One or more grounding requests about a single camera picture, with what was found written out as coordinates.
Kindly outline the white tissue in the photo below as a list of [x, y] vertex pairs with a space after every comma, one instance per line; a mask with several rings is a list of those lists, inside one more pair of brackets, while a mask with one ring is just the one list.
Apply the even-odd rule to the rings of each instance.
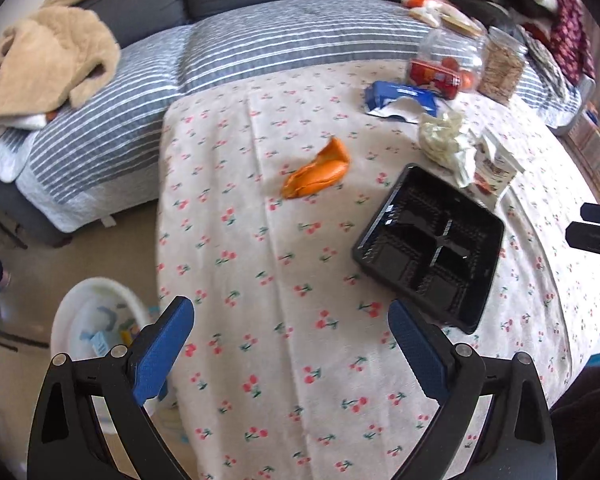
[[476, 170], [476, 139], [464, 127], [465, 115], [456, 110], [434, 117], [422, 113], [418, 120], [420, 150], [440, 167], [449, 170], [459, 188], [467, 188]]

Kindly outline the white pillow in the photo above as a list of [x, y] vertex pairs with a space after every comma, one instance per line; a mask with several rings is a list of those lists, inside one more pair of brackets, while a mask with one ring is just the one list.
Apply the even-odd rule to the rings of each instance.
[[38, 131], [48, 124], [45, 114], [29, 116], [10, 116], [0, 118], [0, 128], [13, 128], [26, 131]]

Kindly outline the red drink can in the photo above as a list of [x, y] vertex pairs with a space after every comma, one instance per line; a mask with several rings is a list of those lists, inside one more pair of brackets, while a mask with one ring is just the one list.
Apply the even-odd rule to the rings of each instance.
[[417, 58], [408, 63], [406, 81], [411, 86], [428, 90], [446, 100], [457, 97], [462, 83], [459, 72]]

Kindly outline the black plastic food tray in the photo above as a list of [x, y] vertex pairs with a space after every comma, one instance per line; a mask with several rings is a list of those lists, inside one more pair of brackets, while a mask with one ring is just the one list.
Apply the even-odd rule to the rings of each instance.
[[361, 270], [446, 326], [475, 333], [504, 223], [454, 185], [407, 165], [352, 247]]

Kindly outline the small yogurt carton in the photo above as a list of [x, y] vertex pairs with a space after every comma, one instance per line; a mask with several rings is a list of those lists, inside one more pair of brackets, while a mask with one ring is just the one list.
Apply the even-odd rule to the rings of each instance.
[[482, 129], [475, 148], [474, 187], [497, 203], [524, 167], [489, 128]]

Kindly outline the orange snack packets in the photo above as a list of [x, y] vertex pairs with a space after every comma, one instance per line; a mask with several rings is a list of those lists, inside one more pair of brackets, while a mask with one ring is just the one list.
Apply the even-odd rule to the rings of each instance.
[[458, 10], [448, 0], [401, 0], [401, 4], [411, 18], [432, 28], [444, 26], [470, 38], [486, 34], [483, 24]]

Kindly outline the clear jar of nuts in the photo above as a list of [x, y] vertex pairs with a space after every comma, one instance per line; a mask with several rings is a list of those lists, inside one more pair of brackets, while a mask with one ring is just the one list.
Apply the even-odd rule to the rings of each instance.
[[483, 49], [483, 66], [477, 90], [507, 106], [527, 65], [527, 47], [501, 29], [490, 26]]

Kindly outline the cherry print tablecloth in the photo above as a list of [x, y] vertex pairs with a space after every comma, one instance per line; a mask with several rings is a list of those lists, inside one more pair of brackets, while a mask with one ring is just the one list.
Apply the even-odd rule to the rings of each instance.
[[[164, 116], [157, 278], [196, 324], [171, 380], [199, 479], [388, 479], [437, 405], [419, 390], [386, 313], [390, 292], [351, 250], [402, 169], [429, 160], [417, 129], [367, 115], [364, 90], [399, 62], [342, 63], [186, 96]], [[520, 99], [463, 93], [464, 127], [496, 134], [524, 167], [482, 320], [450, 338], [484, 356], [534, 359], [557, 400], [600, 348], [600, 256], [565, 230], [592, 195]], [[344, 177], [285, 200], [286, 179], [336, 136]]]

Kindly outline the white plastic trash bin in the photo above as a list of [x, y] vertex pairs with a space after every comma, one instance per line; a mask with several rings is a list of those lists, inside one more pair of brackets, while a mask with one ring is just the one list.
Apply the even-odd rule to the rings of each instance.
[[109, 334], [111, 349], [117, 344], [129, 346], [159, 314], [158, 307], [147, 307], [117, 281], [87, 278], [74, 285], [59, 304], [50, 334], [50, 355], [65, 353], [73, 361], [99, 358], [88, 342], [80, 341], [80, 333], [103, 330]]

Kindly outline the light blue milk carton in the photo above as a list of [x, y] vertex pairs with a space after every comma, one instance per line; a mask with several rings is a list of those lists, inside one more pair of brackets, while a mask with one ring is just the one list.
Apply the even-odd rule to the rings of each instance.
[[88, 342], [95, 356], [106, 356], [111, 349], [109, 334], [103, 330], [96, 333], [80, 333], [80, 341]]

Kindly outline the blue biscuit box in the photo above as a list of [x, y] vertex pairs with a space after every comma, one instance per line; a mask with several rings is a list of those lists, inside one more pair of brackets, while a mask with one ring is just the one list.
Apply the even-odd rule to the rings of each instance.
[[375, 81], [364, 90], [367, 115], [417, 124], [422, 114], [438, 116], [436, 96], [407, 84]]

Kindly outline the pile of clothes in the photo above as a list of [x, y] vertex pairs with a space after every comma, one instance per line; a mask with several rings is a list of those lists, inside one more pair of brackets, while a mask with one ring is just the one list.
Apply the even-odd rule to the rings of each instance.
[[578, 84], [584, 76], [596, 77], [581, 0], [493, 1], [515, 11], [529, 32], [542, 34], [542, 43], [570, 84]]

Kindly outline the orange peel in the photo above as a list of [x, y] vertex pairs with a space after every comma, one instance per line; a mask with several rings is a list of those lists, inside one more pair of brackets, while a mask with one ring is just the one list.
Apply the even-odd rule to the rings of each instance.
[[340, 181], [349, 167], [350, 156], [346, 146], [333, 136], [312, 162], [286, 179], [280, 194], [285, 200], [316, 194]]

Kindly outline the beige fleece blanket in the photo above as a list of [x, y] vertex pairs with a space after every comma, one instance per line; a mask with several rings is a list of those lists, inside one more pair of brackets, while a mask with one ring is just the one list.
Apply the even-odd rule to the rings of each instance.
[[120, 46], [84, 0], [44, 0], [0, 37], [0, 118], [75, 110], [116, 74]]

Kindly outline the clear plastic snack container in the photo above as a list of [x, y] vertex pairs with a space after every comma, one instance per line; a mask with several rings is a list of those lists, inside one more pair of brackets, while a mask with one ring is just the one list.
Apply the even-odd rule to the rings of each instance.
[[475, 91], [483, 72], [485, 36], [467, 36], [446, 27], [431, 29], [420, 42], [416, 58], [460, 75], [460, 91]]

